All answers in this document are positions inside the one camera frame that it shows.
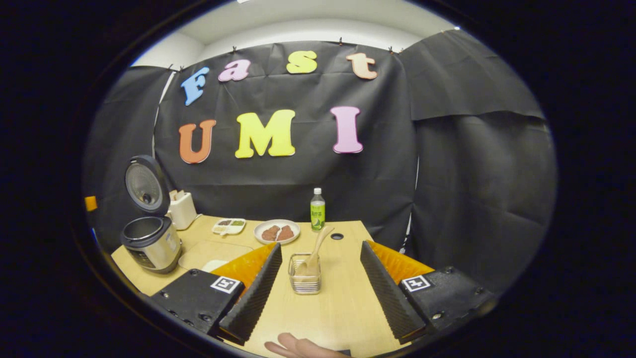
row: wooden spoon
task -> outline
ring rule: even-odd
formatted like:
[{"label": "wooden spoon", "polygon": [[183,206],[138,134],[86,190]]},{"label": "wooden spoon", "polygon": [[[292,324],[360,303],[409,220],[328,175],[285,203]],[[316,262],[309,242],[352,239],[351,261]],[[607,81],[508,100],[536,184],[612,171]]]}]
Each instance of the wooden spoon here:
[{"label": "wooden spoon", "polygon": [[307,260],[303,261],[300,265],[298,265],[298,269],[296,269],[296,273],[294,276],[316,276],[318,275],[318,250],[320,249],[320,245],[329,234],[333,231],[333,226],[325,225],[320,233],[318,234],[318,238],[316,239],[316,247],[314,248],[314,252],[307,257]]}]

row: green tea bottle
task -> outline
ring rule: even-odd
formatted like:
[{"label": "green tea bottle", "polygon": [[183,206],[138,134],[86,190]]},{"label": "green tea bottle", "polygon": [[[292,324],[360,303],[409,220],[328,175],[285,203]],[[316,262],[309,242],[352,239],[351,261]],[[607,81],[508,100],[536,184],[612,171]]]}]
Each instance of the green tea bottle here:
[{"label": "green tea bottle", "polygon": [[322,189],[314,189],[314,197],[311,202],[312,230],[320,231],[324,227],[324,199],[321,196]]}]

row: black fabric curtain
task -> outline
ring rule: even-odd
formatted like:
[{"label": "black fabric curtain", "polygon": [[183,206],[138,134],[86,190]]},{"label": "black fabric curtain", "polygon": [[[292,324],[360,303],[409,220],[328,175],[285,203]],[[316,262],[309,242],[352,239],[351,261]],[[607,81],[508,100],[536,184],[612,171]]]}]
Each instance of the black fabric curtain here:
[{"label": "black fabric curtain", "polygon": [[82,190],[96,196],[93,212],[98,241],[109,254],[119,246],[123,227],[144,216],[124,181],[128,159],[152,155],[157,106],[171,71],[130,68],[106,95],[86,141]]},{"label": "black fabric curtain", "polygon": [[412,255],[501,293],[527,267],[555,204],[547,121],[497,55],[463,31],[407,48],[419,158]]},{"label": "black fabric curtain", "polygon": [[[289,54],[311,50],[312,73],[290,74]],[[364,53],[375,60],[375,79],[356,76],[346,56]],[[249,75],[220,82],[225,65],[251,61]],[[185,106],[181,84],[202,67],[201,97]],[[406,77],[399,58],[387,50],[361,45],[300,41],[263,45],[220,55],[186,68],[171,82],[160,105],[155,129],[156,157],[179,188],[191,192],[197,212],[252,220],[286,218],[309,221],[313,188],[321,187],[327,221],[361,220],[373,239],[398,249],[404,240],[415,190],[415,124],[410,120]],[[364,148],[337,154],[336,120],[330,109],[354,106],[357,138]],[[256,152],[238,159],[237,117],[256,113],[267,125],[277,110],[293,110],[292,156]],[[179,156],[179,128],[214,119],[212,149],[205,161],[187,164]],[[201,147],[195,129],[192,149]]]}]

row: human hand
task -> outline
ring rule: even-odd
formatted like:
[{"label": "human hand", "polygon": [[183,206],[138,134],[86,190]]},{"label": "human hand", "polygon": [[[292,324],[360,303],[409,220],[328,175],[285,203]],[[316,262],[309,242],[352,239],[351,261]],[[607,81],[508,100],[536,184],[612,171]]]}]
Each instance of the human hand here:
[{"label": "human hand", "polygon": [[280,354],[287,358],[350,358],[348,355],[342,354],[335,350],[327,349],[316,345],[314,342],[303,338],[298,338],[291,333],[281,333],[278,336],[279,343],[283,347],[274,342],[265,342],[265,348],[270,352]]}]

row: rice cooker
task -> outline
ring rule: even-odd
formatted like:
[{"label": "rice cooker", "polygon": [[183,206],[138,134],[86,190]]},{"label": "rice cooker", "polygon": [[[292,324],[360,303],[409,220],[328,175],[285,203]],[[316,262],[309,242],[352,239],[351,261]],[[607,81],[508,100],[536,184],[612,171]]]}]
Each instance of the rice cooker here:
[{"label": "rice cooker", "polygon": [[144,269],[170,273],[182,250],[176,228],[165,216],[170,197],[161,167],[149,155],[132,157],[125,180],[132,201],[149,216],[129,222],[121,232],[121,244]]}]

